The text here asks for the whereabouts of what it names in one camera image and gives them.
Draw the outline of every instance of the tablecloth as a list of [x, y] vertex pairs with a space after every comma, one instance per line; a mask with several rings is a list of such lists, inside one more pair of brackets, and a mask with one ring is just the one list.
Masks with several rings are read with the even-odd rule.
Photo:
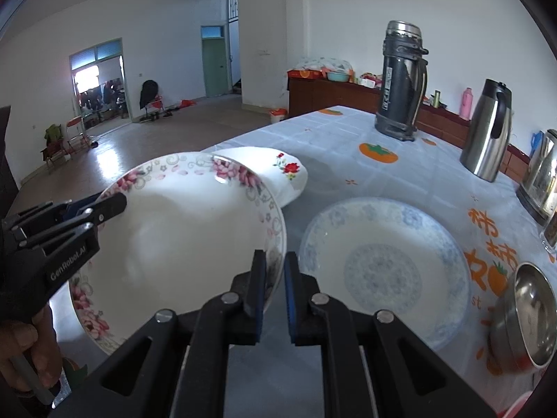
[[[497, 412], [532, 389], [531, 374], [502, 374], [487, 348], [492, 307], [520, 262], [534, 262], [557, 287], [555, 259], [516, 198], [515, 182], [503, 174], [494, 183], [481, 180], [460, 164], [459, 148], [420, 131], [414, 142], [397, 141], [375, 130], [374, 115], [342, 106], [206, 151], [237, 146], [283, 150], [307, 168], [304, 192], [283, 209], [289, 250], [298, 251], [305, 228], [322, 209], [355, 196], [406, 202], [443, 224], [469, 263], [472, 298], [462, 331], [438, 354]], [[94, 369], [106, 356], [81, 329], [66, 288], [52, 306], [63, 353]], [[290, 344], [283, 286], [265, 314], [261, 343], [230, 351], [225, 416], [323, 416], [320, 350]]]

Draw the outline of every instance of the screw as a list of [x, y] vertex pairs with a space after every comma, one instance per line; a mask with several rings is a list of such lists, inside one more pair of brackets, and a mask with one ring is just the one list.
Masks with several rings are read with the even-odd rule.
[[157, 311], [157, 314], [155, 314], [155, 319], [158, 323], [162, 324], [171, 320], [173, 315], [174, 313], [169, 309], [162, 309], [160, 311]]
[[311, 301], [315, 305], [326, 305], [327, 303], [329, 303], [329, 296], [327, 294], [318, 292], [311, 297]]
[[221, 295], [222, 302], [227, 305], [232, 305], [233, 303], [236, 303], [239, 299], [240, 296], [235, 292], [226, 292]]
[[382, 309], [381, 311], [377, 311], [377, 320], [382, 324], [390, 324], [394, 321], [394, 314], [388, 309]]

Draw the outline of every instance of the human hand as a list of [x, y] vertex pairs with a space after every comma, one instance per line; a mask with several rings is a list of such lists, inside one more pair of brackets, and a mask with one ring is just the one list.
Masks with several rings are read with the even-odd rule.
[[50, 306], [39, 311], [32, 322], [33, 325], [12, 321], [0, 324], [0, 372], [8, 385], [20, 391], [30, 391], [30, 388], [9, 358], [29, 348], [38, 378], [45, 387], [53, 387], [62, 373], [62, 355], [52, 326]]

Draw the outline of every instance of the window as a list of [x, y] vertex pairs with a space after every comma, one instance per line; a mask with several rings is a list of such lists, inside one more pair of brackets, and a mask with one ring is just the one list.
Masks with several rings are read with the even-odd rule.
[[75, 83], [77, 85], [77, 92], [82, 93], [91, 88], [96, 88], [99, 85], [99, 67], [92, 65], [79, 71], [75, 75]]
[[111, 40], [70, 56], [71, 70], [74, 71], [95, 61], [118, 57], [119, 55], [122, 55], [122, 40]]
[[223, 38], [225, 37], [222, 26], [202, 26], [201, 27], [201, 38], [211, 39], [211, 38]]
[[238, 20], [238, 0], [228, 0], [228, 21]]

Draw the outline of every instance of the pink bottle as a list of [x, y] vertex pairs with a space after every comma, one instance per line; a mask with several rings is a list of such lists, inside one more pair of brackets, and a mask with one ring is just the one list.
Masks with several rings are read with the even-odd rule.
[[472, 88], [466, 88], [464, 93], [462, 93], [462, 102], [460, 103], [460, 111], [458, 114], [462, 119], [470, 121], [470, 113], [472, 111]]

